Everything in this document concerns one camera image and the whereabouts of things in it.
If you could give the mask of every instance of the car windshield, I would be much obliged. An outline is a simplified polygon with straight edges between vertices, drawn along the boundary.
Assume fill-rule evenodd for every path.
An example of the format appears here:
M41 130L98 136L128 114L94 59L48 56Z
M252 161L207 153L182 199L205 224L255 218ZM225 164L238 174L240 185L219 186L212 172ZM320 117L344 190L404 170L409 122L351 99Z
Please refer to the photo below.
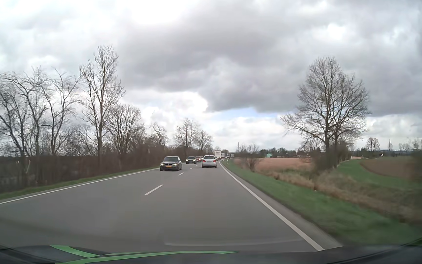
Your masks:
M165 157L164 161L179 161L178 157Z

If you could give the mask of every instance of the sky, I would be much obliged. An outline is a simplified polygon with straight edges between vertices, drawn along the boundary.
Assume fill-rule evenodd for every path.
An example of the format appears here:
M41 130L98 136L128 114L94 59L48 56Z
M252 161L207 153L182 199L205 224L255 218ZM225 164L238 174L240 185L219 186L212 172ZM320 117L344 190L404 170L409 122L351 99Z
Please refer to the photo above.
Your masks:
M78 74L119 55L123 103L172 135L189 117L214 146L300 146L280 117L310 63L333 56L370 94L368 137L422 135L422 0L0 0L0 71Z

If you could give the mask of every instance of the white truck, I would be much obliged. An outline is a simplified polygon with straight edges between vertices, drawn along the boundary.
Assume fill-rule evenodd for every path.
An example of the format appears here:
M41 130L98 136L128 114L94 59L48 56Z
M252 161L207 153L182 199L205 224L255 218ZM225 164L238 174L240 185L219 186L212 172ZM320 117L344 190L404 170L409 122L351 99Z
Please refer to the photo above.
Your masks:
M221 158L221 151L220 151L220 150L215 150L215 151L214 151L214 156L215 156L217 159L220 159L220 158Z

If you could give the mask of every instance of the silver car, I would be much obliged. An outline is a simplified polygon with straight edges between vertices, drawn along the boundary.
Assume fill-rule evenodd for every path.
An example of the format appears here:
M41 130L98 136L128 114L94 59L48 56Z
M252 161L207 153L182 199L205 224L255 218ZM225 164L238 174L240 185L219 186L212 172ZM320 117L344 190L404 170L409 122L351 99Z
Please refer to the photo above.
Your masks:
M206 155L203 157L203 161L201 163L201 167L213 167L213 168L217 168L218 167L218 159L216 159L216 157L214 157L213 155Z

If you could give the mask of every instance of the asphalt road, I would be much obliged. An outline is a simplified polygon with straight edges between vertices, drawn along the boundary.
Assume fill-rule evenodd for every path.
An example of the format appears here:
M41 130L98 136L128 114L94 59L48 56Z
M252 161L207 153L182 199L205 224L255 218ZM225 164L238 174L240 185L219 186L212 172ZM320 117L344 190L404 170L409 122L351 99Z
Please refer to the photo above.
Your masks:
M156 169L32 195L0 204L0 244L110 252L340 246L221 165L184 164L179 172Z

